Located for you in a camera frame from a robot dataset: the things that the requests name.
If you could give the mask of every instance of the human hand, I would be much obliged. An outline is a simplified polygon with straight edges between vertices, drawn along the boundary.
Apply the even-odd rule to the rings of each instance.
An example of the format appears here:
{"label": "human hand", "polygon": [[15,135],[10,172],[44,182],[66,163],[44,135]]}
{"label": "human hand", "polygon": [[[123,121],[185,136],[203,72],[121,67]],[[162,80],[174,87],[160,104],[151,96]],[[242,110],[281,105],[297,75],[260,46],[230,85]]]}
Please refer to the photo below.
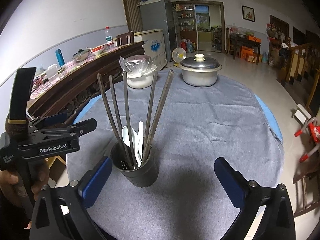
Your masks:
{"label": "human hand", "polygon": [[[31,187],[31,191],[34,194],[33,198],[36,201],[41,187],[49,181],[49,167],[47,161],[44,160],[43,164],[39,166],[38,169],[38,181]],[[0,189],[3,195],[15,206],[22,207],[21,200],[14,188],[14,185],[17,184],[18,181],[19,178],[16,171],[0,171]]]}

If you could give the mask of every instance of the blue thermos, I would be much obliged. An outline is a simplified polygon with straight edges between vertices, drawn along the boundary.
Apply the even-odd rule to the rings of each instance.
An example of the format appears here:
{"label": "blue thermos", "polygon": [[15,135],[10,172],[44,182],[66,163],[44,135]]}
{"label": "blue thermos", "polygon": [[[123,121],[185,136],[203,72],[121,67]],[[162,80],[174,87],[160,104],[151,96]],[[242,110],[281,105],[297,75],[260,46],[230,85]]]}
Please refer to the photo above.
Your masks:
{"label": "blue thermos", "polygon": [[63,56],[61,53],[61,49],[56,50],[56,56],[57,56],[57,60],[58,60],[60,67],[63,66],[65,63],[64,63],[64,59],[63,59]]}

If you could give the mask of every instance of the white spoon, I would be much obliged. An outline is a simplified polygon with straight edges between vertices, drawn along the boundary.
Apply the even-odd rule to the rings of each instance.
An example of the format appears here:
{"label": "white spoon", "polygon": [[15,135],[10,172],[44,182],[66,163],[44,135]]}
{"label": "white spoon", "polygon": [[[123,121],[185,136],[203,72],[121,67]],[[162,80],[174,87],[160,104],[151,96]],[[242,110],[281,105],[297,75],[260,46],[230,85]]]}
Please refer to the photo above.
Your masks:
{"label": "white spoon", "polygon": [[139,122],[138,137],[139,137],[138,153],[139,153],[140,159],[142,159],[143,122],[141,121]]}
{"label": "white spoon", "polygon": [[[138,153],[138,144],[139,144],[139,137],[136,131],[131,127],[131,133],[132,133],[132,144],[134,149],[134,156],[136,157],[138,167],[141,166],[141,157]],[[124,126],[122,128],[122,139],[124,143],[130,147],[130,140],[129,140],[129,133],[128,133],[128,126]]]}

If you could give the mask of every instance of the utensil holder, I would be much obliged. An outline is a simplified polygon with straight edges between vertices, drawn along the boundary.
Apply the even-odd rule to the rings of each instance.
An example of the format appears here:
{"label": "utensil holder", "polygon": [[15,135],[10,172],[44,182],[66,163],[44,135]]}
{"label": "utensil holder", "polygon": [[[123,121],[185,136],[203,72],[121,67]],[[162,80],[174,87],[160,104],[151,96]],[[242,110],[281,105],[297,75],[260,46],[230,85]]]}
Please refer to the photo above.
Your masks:
{"label": "utensil holder", "polygon": [[135,170],[129,170],[127,161],[124,158],[119,143],[117,142],[111,149],[110,158],[113,161],[113,165],[119,170],[133,185],[136,187],[148,187],[152,185],[158,178],[159,167],[156,165],[153,154],[149,154],[148,159],[139,168]]}

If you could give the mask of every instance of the wooden chopstick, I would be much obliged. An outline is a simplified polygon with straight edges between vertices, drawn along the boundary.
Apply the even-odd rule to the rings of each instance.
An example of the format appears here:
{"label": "wooden chopstick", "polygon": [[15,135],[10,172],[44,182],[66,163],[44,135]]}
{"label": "wooden chopstick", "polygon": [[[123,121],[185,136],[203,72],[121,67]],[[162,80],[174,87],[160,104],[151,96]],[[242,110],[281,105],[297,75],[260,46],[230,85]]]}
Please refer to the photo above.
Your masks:
{"label": "wooden chopstick", "polygon": [[[119,107],[118,107],[117,98],[116,98],[115,86],[113,84],[113,80],[112,80],[111,75],[109,75],[109,83],[110,83],[110,89],[111,89],[112,102],[113,102],[113,106],[115,108],[116,119],[117,119],[118,128],[119,128],[119,137],[122,138],[122,123],[121,123],[121,118],[120,118],[120,114],[119,114]],[[130,160],[130,155],[128,153],[127,146],[125,145],[123,140],[121,140],[121,142],[122,142],[122,145],[123,145],[123,148],[125,151],[125,155],[127,158],[127,162],[128,162],[128,160]]]}
{"label": "wooden chopstick", "polygon": [[[113,129],[113,132],[114,132],[114,134],[115,134],[115,136],[116,136],[116,139],[117,139],[120,147],[123,148],[124,146],[123,146],[122,141],[121,141],[121,139],[120,139],[120,136],[119,136],[119,134],[118,134],[115,121],[113,120],[113,117],[112,117],[112,113],[111,113],[111,110],[110,110],[110,106],[109,106],[109,103],[108,103],[108,99],[107,99],[106,93],[105,93],[105,91],[104,91],[102,76],[101,76],[100,73],[97,75],[97,79],[98,79],[98,84],[99,84],[99,88],[100,88],[100,93],[101,93],[101,95],[102,95],[102,100],[103,100],[104,106],[105,106],[105,108],[106,108],[107,115],[108,115],[108,118],[109,118],[111,127],[112,127],[112,129]],[[128,165],[129,165],[130,169],[133,170],[133,166],[132,166],[131,160],[130,160],[130,158],[128,159],[128,157],[129,157],[129,154],[128,154],[128,156],[125,156],[125,158],[126,158],[126,160],[127,160],[127,163],[128,163]]]}
{"label": "wooden chopstick", "polygon": [[136,169],[136,157],[134,155],[134,148],[132,143],[132,131],[131,131],[131,125],[130,125],[130,113],[129,113],[129,99],[128,99],[128,80],[127,80],[127,73],[123,72],[123,84],[124,84],[124,107],[125,107],[125,118],[127,120],[127,128],[128,128],[128,135],[129,135],[129,141],[130,141],[130,150],[133,160],[133,166]]}
{"label": "wooden chopstick", "polygon": [[153,118],[151,130],[150,130],[150,133],[149,133],[149,136],[148,136],[148,139],[147,139],[146,151],[145,151],[145,154],[142,157],[141,165],[147,160],[147,158],[148,158],[148,156],[150,154],[149,151],[150,151],[150,148],[151,148],[151,142],[152,142],[153,137],[154,137],[154,135],[156,133],[156,129],[157,129],[157,126],[158,126],[158,123],[159,123],[159,119],[160,119],[160,116],[161,116],[161,113],[162,113],[162,109],[164,107],[165,100],[167,98],[167,95],[168,95],[168,92],[169,92],[169,89],[170,89],[170,86],[171,86],[171,83],[172,83],[173,76],[174,76],[174,72],[173,72],[172,69],[170,69],[169,73],[168,73],[168,76],[167,76],[167,80],[165,81],[164,87],[162,89],[162,93],[161,93],[160,100],[159,100],[159,103],[158,103],[158,106],[157,106],[155,117]]}
{"label": "wooden chopstick", "polygon": [[153,73],[152,86],[151,86],[151,91],[150,91],[148,113],[147,113],[147,120],[146,120],[146,132],[145,132],[145,135],[144,135],[145,143],[144,143],[144,147],[143,147],[142,153],[146,152],[147,139],[148,139],[148,136],[149,136],[150,121],[151,121],[152,106],[153,106],[153,98],[154,98],[154,95],[155,95],[157,76],[158,76],[158,71],[155,70],[155,72]]}

